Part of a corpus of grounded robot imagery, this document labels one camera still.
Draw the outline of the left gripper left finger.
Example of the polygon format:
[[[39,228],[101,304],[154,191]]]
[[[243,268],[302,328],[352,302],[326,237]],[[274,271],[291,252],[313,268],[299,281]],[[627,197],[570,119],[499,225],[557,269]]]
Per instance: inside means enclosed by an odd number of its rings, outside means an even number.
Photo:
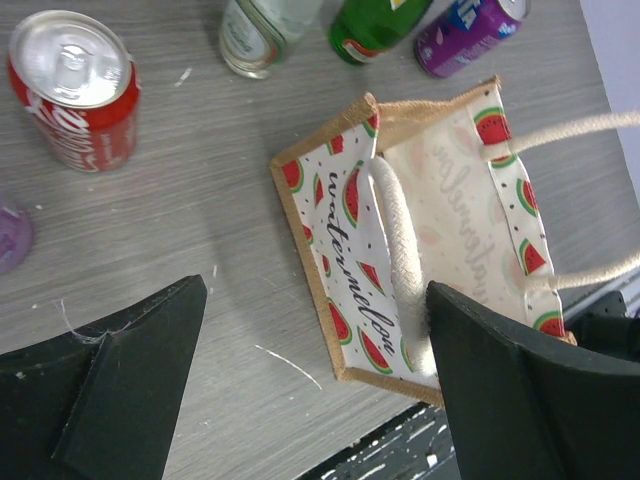
[[[187,276],[1,356],[4,479],[160,479],[207,290]]]

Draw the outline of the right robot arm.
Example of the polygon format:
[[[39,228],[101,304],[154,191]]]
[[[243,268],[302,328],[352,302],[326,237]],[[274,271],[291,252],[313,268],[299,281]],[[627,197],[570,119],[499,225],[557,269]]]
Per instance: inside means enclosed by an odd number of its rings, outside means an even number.
[[[626,315],[619,291],[604,295],[571,319],[567,327],[584,349],[639,362],[639,318]]]

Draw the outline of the green glass bottle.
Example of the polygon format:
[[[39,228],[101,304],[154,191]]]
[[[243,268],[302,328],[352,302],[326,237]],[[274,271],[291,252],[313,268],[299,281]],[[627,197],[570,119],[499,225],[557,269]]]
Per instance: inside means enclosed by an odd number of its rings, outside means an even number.
[[[432,0],[347,0],[329,29],[330,44],[349,64],[371,63],[400,43],[432,3]]]

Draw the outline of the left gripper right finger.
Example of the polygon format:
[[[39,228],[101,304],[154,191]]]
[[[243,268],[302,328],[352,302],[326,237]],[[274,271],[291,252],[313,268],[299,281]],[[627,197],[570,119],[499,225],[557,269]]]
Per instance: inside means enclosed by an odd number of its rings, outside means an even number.
[[[571,345],[433,282],[426,319],[465,479],[635,479],[639,362]]]

